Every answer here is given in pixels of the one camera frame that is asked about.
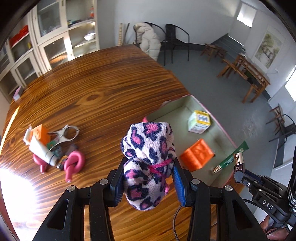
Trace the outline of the person's right hand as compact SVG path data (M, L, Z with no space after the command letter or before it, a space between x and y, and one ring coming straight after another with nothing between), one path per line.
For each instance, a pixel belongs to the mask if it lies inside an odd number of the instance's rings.
M269 216L266 216L265 219L260 223L261 228L265 233L273 232L269 235L267 235L267 238L269 240L285 240L285 238L288 235L288 231L285 228L279 229L277 231L275 230L269 230L267 231L268 225L269 225Z

